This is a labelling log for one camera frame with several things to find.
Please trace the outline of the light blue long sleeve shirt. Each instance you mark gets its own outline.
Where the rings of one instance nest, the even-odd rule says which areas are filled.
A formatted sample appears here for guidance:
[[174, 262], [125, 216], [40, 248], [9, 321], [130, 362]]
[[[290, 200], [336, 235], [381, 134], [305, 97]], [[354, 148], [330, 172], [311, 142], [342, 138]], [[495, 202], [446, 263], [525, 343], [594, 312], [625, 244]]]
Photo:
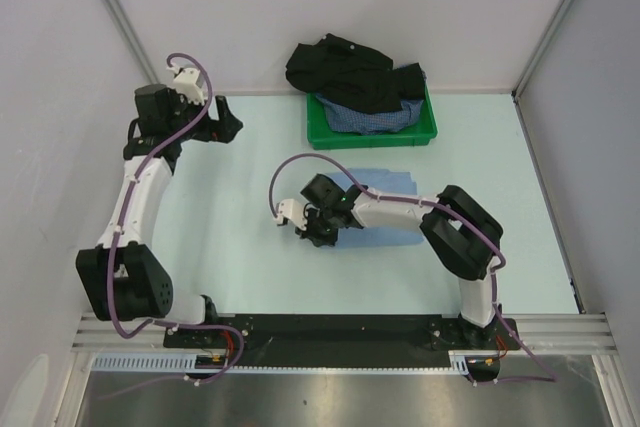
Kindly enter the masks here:
[[[363, 185], [389, 194], [416, 195], [417, 184], [410, 172], [388, 169], [352, 169], [350, 173]], [[336, 249], [403, 247], [418, 245], [424, 241], [420, 232], [411, 232], [394, 227], [366, 229], [341, 229], [335, 244]]]

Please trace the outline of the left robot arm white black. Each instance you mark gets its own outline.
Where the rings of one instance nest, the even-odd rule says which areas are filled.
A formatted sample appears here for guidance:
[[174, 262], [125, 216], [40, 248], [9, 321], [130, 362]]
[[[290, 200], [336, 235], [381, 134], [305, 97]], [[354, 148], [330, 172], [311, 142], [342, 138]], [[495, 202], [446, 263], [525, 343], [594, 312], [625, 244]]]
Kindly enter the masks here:
[[151, 243], [183, 143], [228, 144], [243, 124], [222, 95], [215, 98], [215, 117], [164, 84], [137, 89], [134, 100], [138, 116], [123, 149], [124, 179], [114, 212], [96, 246], [78, 252], [76, 270], [99, 320], [186, 324], [187, 336], [207, 347], [221, 334], [213, 301], [175, 287]]

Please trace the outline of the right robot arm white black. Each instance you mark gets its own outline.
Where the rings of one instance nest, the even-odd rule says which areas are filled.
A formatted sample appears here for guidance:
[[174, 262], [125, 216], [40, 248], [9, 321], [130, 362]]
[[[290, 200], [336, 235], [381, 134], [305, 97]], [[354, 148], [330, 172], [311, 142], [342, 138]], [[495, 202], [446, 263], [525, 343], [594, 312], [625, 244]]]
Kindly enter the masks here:
[[466, 191], [447, 186], [434, 198], [387, 193], [355, 183], [348, 190], [318, 174], [302, 189], [306, 200], [278, 204], [277, 222], [316, 247], [335, 246], [342, 229], [389, 227], [420, 233], [442, 265], [459, 282], [463, 340], [484, 348], [497, 336], [497, 281], [506, 265], [501, 225]]

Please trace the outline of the black long sleeve shirt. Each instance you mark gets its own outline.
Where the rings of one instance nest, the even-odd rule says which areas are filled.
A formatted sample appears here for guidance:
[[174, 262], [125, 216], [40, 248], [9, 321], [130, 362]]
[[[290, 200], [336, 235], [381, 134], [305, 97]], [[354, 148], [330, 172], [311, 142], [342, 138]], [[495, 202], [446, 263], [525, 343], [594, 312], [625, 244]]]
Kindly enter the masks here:
[[364, 114], [397, 112], [404, 100], [426, 98], [419, 64], [396, 68], [382, 52], [330, 33], [313, 45], [298, 44], [285, 78], [301, 92]]

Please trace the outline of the dark blue checked shirt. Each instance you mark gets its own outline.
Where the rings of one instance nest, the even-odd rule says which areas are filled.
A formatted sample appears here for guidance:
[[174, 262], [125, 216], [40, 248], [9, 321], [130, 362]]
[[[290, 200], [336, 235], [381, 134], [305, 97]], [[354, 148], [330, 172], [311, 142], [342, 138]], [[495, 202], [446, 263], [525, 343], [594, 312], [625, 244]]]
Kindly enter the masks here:
[[315, 99], [323, 106], [330, 130], [337, 133], [378, 135], [398, 133], [416, 125], [426, 102], [426, 73], [418, 63], [396, 68], [394, 73], [404, 83], [401, 89], [404, 98], [400, 99], [399, 111], [362, 113], [315, 94]]

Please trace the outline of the green plastic bin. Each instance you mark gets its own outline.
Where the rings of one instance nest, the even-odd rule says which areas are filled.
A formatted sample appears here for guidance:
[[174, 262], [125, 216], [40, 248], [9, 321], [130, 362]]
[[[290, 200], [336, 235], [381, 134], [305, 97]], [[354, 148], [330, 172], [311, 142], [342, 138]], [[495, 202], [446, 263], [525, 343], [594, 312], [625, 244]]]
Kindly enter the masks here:
[[425, 146], [438, 135], [428, 89], [418, 123], [398, 133], [359, 135], [333, 132], [328, 126], [323, 106], [313, 94], [306, 95], [306, 113], [307, 140], [315, 150]]

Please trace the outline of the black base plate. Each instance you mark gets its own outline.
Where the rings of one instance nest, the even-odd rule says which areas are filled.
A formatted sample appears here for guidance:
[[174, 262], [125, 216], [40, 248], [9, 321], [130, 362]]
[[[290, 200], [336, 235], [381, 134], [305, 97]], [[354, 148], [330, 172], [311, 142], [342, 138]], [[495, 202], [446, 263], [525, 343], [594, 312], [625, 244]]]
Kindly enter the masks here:
[[241, 332], [240, 367], [430, 368], [445, 366], [454, 350], [519, 348], [497, 320], [480, 331], [436, 314], [236, 314], [218, 323]]

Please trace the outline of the left aluminium corner post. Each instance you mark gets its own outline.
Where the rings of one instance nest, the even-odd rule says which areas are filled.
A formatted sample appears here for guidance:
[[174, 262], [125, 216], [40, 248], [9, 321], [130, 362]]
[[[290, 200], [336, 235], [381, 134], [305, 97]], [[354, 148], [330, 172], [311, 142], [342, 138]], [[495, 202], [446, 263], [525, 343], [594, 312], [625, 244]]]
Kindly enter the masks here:
[[116, 30], [131, 54], [136, 67], [148, 84], [159, 84], [160, 76], [141, 42], [120, 0], [101, 0]]

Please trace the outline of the aluminium corner post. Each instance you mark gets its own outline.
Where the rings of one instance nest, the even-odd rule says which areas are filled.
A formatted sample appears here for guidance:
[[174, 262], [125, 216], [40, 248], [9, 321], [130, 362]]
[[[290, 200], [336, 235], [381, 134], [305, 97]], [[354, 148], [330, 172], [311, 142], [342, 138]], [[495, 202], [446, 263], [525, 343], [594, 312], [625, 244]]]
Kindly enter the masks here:
[[561, 30], [564, 21], [568, 17], [576, 1], [577, 0], [559, 0], [551, 18], [542, 32], [541, 37], [537, 41], [532, 53], [529, 55], [526, 64], [511, 91], [511, 96], [515, 103], [520, 100], [525, 92], [539, 64], [542, 62], [555, 37]]
[[116, 30], [131, 54], [136, 67], [148, 84], [159, 84], [160, 76], [141, 42], [120, 0], [101, 0]]

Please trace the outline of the right aluminium corner post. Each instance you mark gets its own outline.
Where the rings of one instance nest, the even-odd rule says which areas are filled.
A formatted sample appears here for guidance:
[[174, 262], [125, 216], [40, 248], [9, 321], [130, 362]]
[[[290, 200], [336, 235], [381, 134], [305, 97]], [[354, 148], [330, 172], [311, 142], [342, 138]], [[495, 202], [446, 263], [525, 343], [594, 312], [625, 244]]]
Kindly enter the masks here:
[[525, 92], [539, 64], [542, 62], [555, 37], [561, 30], [564, 21], [568, 17], [576, 1], [577, 0], [559, 0], [551, 18], [542, 32], [541, 37], [537, 41], [532, 53], [529, 55], [526, 64], [511, 91], [511, 96], [515, 103], [520, 100]]

